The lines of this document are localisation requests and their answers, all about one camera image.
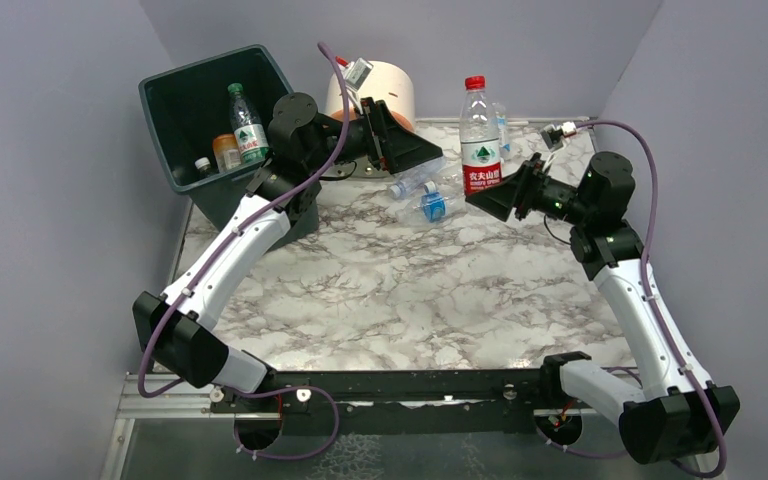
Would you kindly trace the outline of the green jasmine tea bottle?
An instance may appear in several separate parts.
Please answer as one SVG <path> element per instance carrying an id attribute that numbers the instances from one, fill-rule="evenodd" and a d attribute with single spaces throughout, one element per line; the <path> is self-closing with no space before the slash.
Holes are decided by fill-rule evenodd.
<path id="1" fill-rule="evenodd" d="M 194 162 L 201 178 L 209 178 L 217 173 L 216 168 L 207 157 L 201 157 Z"/>

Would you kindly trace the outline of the red label bottle red cap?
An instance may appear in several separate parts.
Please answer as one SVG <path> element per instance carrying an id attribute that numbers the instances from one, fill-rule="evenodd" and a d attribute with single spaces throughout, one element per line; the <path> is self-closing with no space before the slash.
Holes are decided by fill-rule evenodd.
<path id="1" fill-rule="evenodd" d="M 502 156 L 496 110 L 486 94 L 486 79 L 464 81 L 465 98 L 459 118 L 463 187 L 467 196 L 502 181 Z"/>

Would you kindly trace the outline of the green label water bottle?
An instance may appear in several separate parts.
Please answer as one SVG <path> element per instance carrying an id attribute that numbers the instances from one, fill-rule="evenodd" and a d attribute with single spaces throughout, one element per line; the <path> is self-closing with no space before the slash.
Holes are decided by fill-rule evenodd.
<path id="1" fill-rule="evenodd" d="M 270 149 L 261 118 L 240 83 L 227 87 L 232 133 L 240 152 L 241 164 L 263 162 Z"/>

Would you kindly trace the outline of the orange label juice bottle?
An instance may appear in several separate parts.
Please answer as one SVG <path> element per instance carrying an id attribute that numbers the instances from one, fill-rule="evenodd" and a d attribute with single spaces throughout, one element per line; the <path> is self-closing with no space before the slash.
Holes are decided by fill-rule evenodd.
<path id="1" fill-rule="evenodd" d="M 212 141 L 212 148 L 221 172 L 227 172 L 242 165 L 241 154 L 233 134 L 215 137 Z"/>

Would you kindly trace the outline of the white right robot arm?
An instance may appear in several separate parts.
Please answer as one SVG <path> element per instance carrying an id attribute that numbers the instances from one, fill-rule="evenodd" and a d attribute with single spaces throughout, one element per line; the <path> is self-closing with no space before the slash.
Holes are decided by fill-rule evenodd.
<path id="1" fill-rule="evenodd" d="M 590 406 L 618 428 L 640 464 L 721 452 L 740 401 L 697 363 L 660 299 L 644 243 L 624 218 L 634 189 L 632 166 L 617 153 L 595 154 L 578 186 L 552 178 L 535 154 L 466 201 L 499 220 L 538 212 L 568 223 L 571 251 L 607 300 L 636 362 L 638 387 L 583 353 L 551 356 L 540 369 L 549 401 Z"/>

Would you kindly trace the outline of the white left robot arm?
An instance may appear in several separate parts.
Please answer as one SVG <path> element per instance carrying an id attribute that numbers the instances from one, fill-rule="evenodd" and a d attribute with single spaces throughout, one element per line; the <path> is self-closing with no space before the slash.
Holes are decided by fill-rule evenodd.
<path id="1" fill-rule="evenodd" d="M 219 236 L 161 294 L 143 292 L 134 301 L 140 377 L 156 362 L 193 387 L 256 392 L 269 365 L 212 331 L 251 268 L 315 207 L 320 176 L 361 157 L 397 174 L 443 155 L 439 146 L 404 128 L 384 101 L 371 98 L 362 99 L 354 119 L 336 120 L 320 113 L 310 95 L 287 94 L 274 106 L 268 136 L 272 152 Z"/>

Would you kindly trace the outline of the clear bottle blue white label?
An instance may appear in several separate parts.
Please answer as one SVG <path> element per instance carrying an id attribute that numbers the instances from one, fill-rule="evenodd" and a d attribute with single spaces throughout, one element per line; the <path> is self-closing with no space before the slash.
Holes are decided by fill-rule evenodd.
<path id="1" fill-rule="evenodd" d="M 499 150 L 502 162 L 507 161 L 511 156 L 511 143 L 509 135 L 509 124 L 505 106 L 500 102 L 494 102 L 493 108 L 496 113 L 497 129 L 499 133 Z"/>

